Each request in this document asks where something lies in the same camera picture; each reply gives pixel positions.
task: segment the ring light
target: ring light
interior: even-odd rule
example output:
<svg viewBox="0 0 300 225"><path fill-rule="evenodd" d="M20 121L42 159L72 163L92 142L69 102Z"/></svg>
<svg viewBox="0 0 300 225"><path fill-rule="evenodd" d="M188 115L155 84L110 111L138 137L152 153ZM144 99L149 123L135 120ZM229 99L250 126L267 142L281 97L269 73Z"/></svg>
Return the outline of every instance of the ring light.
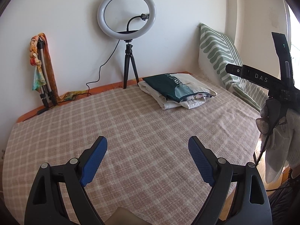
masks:
<svg viewBox="0 0 300 225"><path fill-rule="evenodd" d="M146 24L139 29L138 31L132 32L130 34L120 34L118 32L113 31L111 28L108 27L105 18L104 18L104 13L107 8L107 5L111 2L112 0L104 0L99 8L98 8L98 14L97 14L97 19L98 19L98 24L102 31L107 34L108 36L118 39L118 40L132 40L136 39L143 34L145 34L154 24L155 17L156 17L156 7L153 2L153 0L144 0L149 8L149 19L146 22Z"/></svg>

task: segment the light stand base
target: light stand base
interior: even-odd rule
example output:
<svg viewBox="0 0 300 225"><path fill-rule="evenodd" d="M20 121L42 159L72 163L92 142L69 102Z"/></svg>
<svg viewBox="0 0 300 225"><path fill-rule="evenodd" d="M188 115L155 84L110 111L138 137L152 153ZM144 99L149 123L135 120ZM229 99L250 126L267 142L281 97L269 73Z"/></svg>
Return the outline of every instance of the light stand base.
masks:
<svg viewBox="0 0 300 225"><path fill-rule="evenodd" d="M124 64L124 82L123 82L123 89L127 88L127 81L128 81L128 72L129 72L129 61L131 61L132 68L134 71L136 83L139 82L139 76L137 74L137 67L135 65L134 57L132 54L132 47L133 45L130 44L132 40L125 40L127 43L126 50L125 50L125 64Z"/></svg>

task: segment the blue gripper pad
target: blue gripper pad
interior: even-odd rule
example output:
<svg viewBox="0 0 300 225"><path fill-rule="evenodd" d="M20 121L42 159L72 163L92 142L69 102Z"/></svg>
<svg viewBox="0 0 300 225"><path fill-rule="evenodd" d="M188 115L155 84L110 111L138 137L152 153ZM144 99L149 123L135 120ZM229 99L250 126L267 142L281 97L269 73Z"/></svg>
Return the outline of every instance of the blue gripper pad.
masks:
<svg viewBox="0 0 300 225"><path fill-rule="evenodd" d="M213 176L213 167L205 157L205 154L191 137L188 141L189 152L200 172L200 175L204 182L208 183L211 187L215 185L215 180Z"/></svg>
<svg viewBox="0 0 300 225"><path fill-rule="evenodd" d="M98 143L97 147L82 168L80 183L83 187L93 181L93 178L104 158L106 151L107 139L105 137L102 137L101 141Z"/></svg>

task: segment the beige plaid blanket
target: beige plaid blanket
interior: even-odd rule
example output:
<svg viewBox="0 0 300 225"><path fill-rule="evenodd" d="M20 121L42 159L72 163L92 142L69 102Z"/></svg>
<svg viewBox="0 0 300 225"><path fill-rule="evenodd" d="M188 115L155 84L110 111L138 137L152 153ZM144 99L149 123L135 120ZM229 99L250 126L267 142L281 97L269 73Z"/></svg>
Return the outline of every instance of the beige plaid blanket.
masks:
<svg viewBox="0 0 300 225"><path fill-rule="evenodd" d="M29 191L44 162L64 164L79 157L98 136L107 153L86 186L105 221L118 206L142 213L152 224L191 224L210 187L188 151L196 135L217 157L234 164L252 159L259 132L258 112L201 77L218 95L200 107L161 110L137 85L56 107L15 124L6 149L3 189L7 208L22 224ZM63 199L70 218L65 186Z"/></svg>

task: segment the gray fabric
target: gray fabric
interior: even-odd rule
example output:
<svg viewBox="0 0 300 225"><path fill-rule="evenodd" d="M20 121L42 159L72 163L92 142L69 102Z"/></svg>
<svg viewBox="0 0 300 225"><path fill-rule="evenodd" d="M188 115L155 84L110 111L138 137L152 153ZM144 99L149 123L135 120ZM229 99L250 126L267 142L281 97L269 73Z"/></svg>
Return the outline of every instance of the gray fabric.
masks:
<svg viewBox="0 0 300 225"><path fill-rule="evenodd" d="M261 118L256 119L257 128L262 133L262 147L269 132L270 122L266 104L262 106ZM300 115L293 109L288 109L286 116L281 118L273 129L266 145L266 172L267 183L277 180L287 160L294 169L300 165Z"/></svg>
<svg viewBox="0 0 300 225"><path fill-rule="evenodd" d="M161 110L138 86L115 89L55 107L15 124L3 169L5 203L22 224L27 198L43 162L79 157L99 135L107 153L86 192L105 221L117 207L142 213L152 224L191 224L210 187L188 151L196 135L217 157L244 165L252 160L258 112L221 87L195 78L218 93L194 109ZM66 188L63 199L76 221Z"/></svg>

